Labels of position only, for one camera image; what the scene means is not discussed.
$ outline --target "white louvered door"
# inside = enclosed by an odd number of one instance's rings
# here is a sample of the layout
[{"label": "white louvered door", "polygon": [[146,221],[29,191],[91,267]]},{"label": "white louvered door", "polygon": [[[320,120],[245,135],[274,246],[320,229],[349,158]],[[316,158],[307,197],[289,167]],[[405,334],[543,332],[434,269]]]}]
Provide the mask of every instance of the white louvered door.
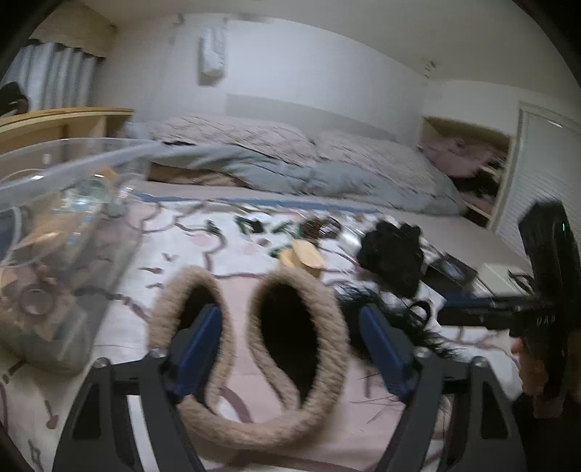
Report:
[{"label": "white louvered door", "polygon": [[496,233],[524,256],[518,222],[533,202],[558,199],[581,247],[581,125],[550,112],[522,110],[515,160]]}]

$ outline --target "ceiling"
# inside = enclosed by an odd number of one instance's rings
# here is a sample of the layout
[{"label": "ceiling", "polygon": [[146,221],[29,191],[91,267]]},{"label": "ceiling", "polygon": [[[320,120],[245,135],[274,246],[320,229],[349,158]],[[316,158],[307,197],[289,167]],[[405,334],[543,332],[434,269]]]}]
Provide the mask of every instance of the ceiling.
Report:
[{"label": "ceiling", "polygon": [[511,85],[581,102],[541,28],[512,0],[83,0],[114,24],[171,13],[250,13],[362,42],[431,78]]}]

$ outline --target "blanket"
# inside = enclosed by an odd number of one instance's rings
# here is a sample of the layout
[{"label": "blanket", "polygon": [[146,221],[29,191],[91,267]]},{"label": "blanket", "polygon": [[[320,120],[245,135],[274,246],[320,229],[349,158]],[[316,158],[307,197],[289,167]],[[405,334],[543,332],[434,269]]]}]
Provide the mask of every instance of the blanket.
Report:
[{"label": "blanket", "polygon": [[[95,339],[92,358],[108,357],[113,363],[140,359],[146,353],[149,311],[169,279],[187,264],[214,274],[231,311],[236,338],[236,361],[223,389],[218,411],[240,422],[264,421],[280,414],[280,404],[252,362],[245,346],[245,321],[249,294],[261,277],[278,261],[270,252],[288,244],[289,235],[271,229],[285,221],[300,222],[311,216],[333,216],[361,230],[389,219],[377,210],[304,210],[255,207],[245,203],[185,201],[140,203],[137,225],[143,232],[141,246],[120,281]],[[243,234],[235,222],[240,214],[260,219],[262,234]],[[209,223],[214,227],[209,231]],[[428,260],[438,257],[428,241],[422,241]],[[322,283],[330,287],[370,284],[351,256],[335,240],[322,242],[325,258]],[[426,285],[417,295],[429,300],[434,311],[442,297]],[[384,296],[387,303],[398,300]],[[443,328],[435,318],[429,326],[442,334],[464,359],[488,358],[510,398],[521,392],[517,360],[510,353],[508,332],[482,328]],[[34,470],[48,472],[59,436],[74,397],[88,371],[76,377],[59,377],[36,369],[0,349],[0,421]],[[144,469],[157,470],[150,449],[140,404],[130,397],[132,423]],[[403,405],[385,389],[378,373],[351,357],[343,394],[324,428],[293,446],[265,453],[228,450],[194,438],[194,446],[208,470],[258,472],[265,470],[356,472],[373,470],[399,421]],[[442,398],[441,413],[425,460],[425,470],[435,470],[449,423],[450,401]]]},{"label": "blanket", "polygon": [[460,214],[465,210],[454,184],[433,166],[429,167],[433,190],[423,191],[352,163],[321,160],[315,167],[306,167],[232,145],[166,146],[153,161],[184,170],[227,174],[246,187],[279,194],[346,198],[428,214]]}]

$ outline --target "gray comforter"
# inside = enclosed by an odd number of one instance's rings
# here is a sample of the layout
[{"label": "gray comforter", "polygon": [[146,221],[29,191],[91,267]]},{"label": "gray comforter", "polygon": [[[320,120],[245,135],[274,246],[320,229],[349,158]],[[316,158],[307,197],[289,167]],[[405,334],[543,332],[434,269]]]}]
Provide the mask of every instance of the gray comforter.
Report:
[{"label": "gray comforter", "polygon": [[289,164],[233,145],[168,145],[154,162],[182,169],[232,175],[250,188],[293,195],[315,195],[374,203],[408,212],[459,214],[464,203],[448,177],[433,168],[436,191],[403,188],[369,170],[322,160],[314,167]]}]

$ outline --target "curtain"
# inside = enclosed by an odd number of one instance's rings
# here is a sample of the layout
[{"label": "curtain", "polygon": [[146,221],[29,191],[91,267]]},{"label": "curtain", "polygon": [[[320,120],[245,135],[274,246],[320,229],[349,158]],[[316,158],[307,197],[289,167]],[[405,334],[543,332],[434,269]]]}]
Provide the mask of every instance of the curtain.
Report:
[{"label": "curtain", "polygon": [[99,60],[80,48],[30,41],[19,51],[0,85],[18,82],[31,112],[87,106]]}]

